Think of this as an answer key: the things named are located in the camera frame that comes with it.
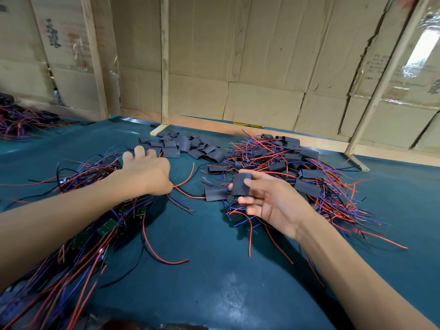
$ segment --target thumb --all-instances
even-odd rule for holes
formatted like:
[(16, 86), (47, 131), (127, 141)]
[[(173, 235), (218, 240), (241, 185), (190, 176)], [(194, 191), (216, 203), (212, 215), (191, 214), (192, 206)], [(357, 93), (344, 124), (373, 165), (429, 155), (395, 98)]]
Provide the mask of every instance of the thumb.
[(271, 179), (248, 179), (244, 180), (244, 183), (252, 190), (258, 190), (263, 192), (269, 192), (272, 189), (273, 180)]

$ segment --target clear packing tape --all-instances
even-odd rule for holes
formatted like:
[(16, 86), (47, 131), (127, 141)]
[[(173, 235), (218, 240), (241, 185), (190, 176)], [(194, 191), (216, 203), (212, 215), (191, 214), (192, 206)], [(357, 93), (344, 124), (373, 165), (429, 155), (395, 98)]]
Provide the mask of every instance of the clear packing tape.
[[(370, 99), (388, 64), (409, 15), (399, 0), (385, 15), (368, 47), (351, 96)], [(431, 0), (391, 78), (383, 101), (437, 109), (440, 107), (440, 0)]]

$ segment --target teal table surface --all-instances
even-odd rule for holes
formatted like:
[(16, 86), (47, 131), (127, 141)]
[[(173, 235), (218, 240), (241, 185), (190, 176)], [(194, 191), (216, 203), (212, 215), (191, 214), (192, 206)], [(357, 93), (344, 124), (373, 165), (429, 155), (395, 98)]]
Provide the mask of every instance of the teal table surface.
[[(151, 126), (113, 118), (88, 126), (73, 127), (57, 136), (30, 143), (0, 143), (2, 184), (23, 184), (55, 175), (56, 166), (77, 165), (61, 158), (84, 161), (116, 145), (133, 148), (139, 136), (148, 136)], [(241, 138), (184, 127), (167, 130), (185, 135), (205, 135), (222, 148)], [(320, 151), (321, 159), (333, 166), (347, 166), (341, 154)], [(389, 160), (359, 157), (371, 171), (356, 172), (357, 198), (367, 197), (363, 208), (381, 217), (389, 226), (379, 229), (386, 237), (407, 246), (358, 236), (349, 242), (368, 264), (398, 293), (440, 326), (440, 169)], [(189, 176), (194, 160), (186, 154), (169, 159), (170, 179), (181, 183)], [(201, 172), (182, 188), (202, 195)], [(215, 177), (205, 175), (216, 183)], [(14, 199), (40, 194), (47, 185), (0, 187), (0, 207)], [(281, 234), (276, 241), (292, 257), (294, 265), (272, 244), (264, 228), (252, 236), (241, 216), (229, 221), (221, 202), (190, 199), (177, 191), (173, 197), (194, 210), (187, 213), (171, 202), (162, 202), (162, 213), (146, 228), (154, 251), (168, 261), (189, 258), (182, 265), (165, 265), (147, 253), (125, 279), (96, 291), (87, 310), (94, 315), (132, 319), (146, 324), (190, 323), (212, 329), (333, 329), (351, 326), (344, 310), (329, 289), (322, 289), (298, 245)], [(117, 251), (100, 279), (110, 282), (127, 272), (141, 251), (137, 235)]]

